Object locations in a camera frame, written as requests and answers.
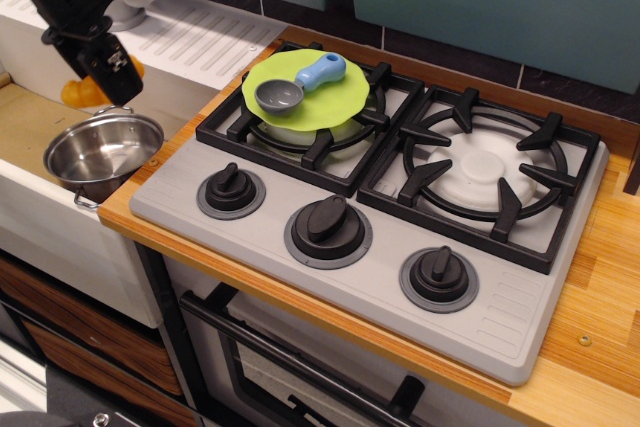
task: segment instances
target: blue handle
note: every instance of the blue handle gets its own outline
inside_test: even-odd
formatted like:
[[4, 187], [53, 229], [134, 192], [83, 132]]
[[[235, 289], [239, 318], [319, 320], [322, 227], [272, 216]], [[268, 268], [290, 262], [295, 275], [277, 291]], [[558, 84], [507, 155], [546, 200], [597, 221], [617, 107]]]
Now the blue handle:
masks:
[[296, 82], [304, 86], [305, 92], [316, 90], [327, 82], [337, 82], [344, 77], [347, 63], [338, 54], [328, 53], [320, 57], [309, 67], [305, 67], [296, 74]]

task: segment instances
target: orange object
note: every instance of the orange object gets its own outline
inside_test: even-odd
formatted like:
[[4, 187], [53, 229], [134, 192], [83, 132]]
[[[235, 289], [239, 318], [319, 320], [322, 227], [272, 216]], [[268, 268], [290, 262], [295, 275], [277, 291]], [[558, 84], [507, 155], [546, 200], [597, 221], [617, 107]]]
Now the orange object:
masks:
[[[138, 75], [143, 77], [144, 65], [142, 65], [142, 63], [133, 55], [129, 57], [131, 58]], [[64, 104], [76, 109], [111, 103], [109, 98], [90, 76], [87, 76], [80, 81], [70, 80], [67, 82], [62, 88], [60, 98]]]

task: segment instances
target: black burner grate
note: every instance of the black burner grate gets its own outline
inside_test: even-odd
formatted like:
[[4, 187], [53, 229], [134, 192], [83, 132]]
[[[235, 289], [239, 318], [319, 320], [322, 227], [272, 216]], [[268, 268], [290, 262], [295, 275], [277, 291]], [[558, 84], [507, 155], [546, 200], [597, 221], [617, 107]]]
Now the black burner grate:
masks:
[[[285, 42], [277, 52], [301, 48], [321, 50], [322, 46], [314, 43], [303, 47]], [[363, 110], [352, 117], [360, 129], [345, 139], [334, 139], [330, 129], [316, 132], [315, 140], [309, 146], [274, 138], [261, 128], [264, 124], [262, 119], [246, 107], [241, 87], [196, 128], [196, 139], [331, 192], [351, 196], [362, 181], [366, 168], [375, 159], [374, 153], [383, 147], [398, 119], [410, 110], [410, 106], [424, 102], [425, 98], [422, 81], [395, 74], [388, 64], [380, 63], [375, 67], [357, 65], [367, 78], [370, 93]], [[406, 99], [391, 118], [385, 113], [385, 92], [390, 88], [407, 93]], [[221, 132], [220, 126], [230, 120], [230, 126]], [[370, 148], [347, 177], [338, 177], [322, 168], [322, 162], [329, 153], [346, 149], [372, 136]]]
[[[436, 102], [450, 108], [431, 113], [430, 109]], [[480, 118], [491, 119], [507, 128], [515, 127], [529, 132], [517, 143], [518, 150], [548, 152], [555, 163], [555, 169], [528, 164], [520, 165], [522, 173], [548, 188], [548, 192], [542, 198], [523, 207], [509, 183], [504, 178], [500, 178], [496, 185], [499, 210], [485, 212], [456, 205], [430, 188], [436, 179], [451, 168], [452, 161], [446, 159], [429, 162], [427, 160], [426, 163], [416, 166], [414, 162], [416, 146], [440, 146], [446, 151], [451, 140], [446, 135], [432, 130], [432, 127], [440, 122], [453, 120], [461, 132], [472, 135], [474, 121]], [[593, 132], [565, 125], [562, 123], [562, 117], [555, 113], [542, 118], [482, 101], [479, 98], [479, 92], [475, 89], [467, 89], [461, 94], [440, 87], [431, 87], [426, 103], [409, 113], [402, 125], [396, 129], [394, 138], [388, 143], [358, 190], [358, 201], [519, 265], [548, 274], [599, 140], [600, 137]], [[562, 143], [577, 145], [584, 149], [584, 157], [577, 168], [576, 175], [568, 173]], [[376, 185], [398, 155], [403, 156], [407, 180], [397, 197], [393, 197], [376, 190]], [[419, 207], [418, 201], [424, 199], [430, 206], [435, 206], [437, 209]], [[546, 251], [537, 252], [509, 239], [513, 227], [519, 221], [535, 217], [552, 205], [559, 207], [561, 214]], [[442, 215], [438, 209], [451, 215]], [[472, 223], [465, 223], [464, 219], [493, 225], [488, 231], [482, 230], [474, 227]]]

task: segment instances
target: pot handle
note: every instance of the pot handle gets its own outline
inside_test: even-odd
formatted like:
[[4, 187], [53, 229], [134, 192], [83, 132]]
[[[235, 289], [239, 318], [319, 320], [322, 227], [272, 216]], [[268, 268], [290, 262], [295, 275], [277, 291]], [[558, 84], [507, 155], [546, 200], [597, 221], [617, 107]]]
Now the pot handle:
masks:
[[98, 207], [100, 207], [100, 204], [96, 204], [94, 203], [89, 203], [89, 202], [84, 202], [83, 200], [80, 200], [80, 193], [84, 193], [84, 189], [82, 187], [80, 187], [78, 190], [76, 190], [76, 195], [73, 198], [73, 203], [76, 205], [81, 205], [82, 207], [86, 207], [87, 209], [91, 209], [91, 210], [96, 210]]
[[102, 114], [104, 114], [106, 112], [109, 112], [110, 110], [113, 110], [113, 109], [122, 109], [122, 110], [126, 110], [130, 114], [133, 114], [133, 109], [131, 107], [129, 107], [128, 105], [110, 105], [109, 107], [105, 107], [104, 109], [100, 109], [95, 114], [93, 114], [93, 116], [96, 117], [98, 115], [102, 115]]

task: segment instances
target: gray spoon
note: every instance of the gray spoon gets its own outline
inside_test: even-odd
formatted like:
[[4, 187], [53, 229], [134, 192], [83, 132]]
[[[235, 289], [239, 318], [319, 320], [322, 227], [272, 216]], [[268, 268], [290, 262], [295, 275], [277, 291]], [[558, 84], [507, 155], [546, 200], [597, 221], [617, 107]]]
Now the gray spoon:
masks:
[[327, 82], [344, 77], [347, 63], [338, 54], [328, 53], [300, 70], [294, 82], [283, 79], [267, 80], [255, 90], [258, 105], [266, 112], [284, 115], [295, 109], [304, 99], [304, 92], [312, 92]]

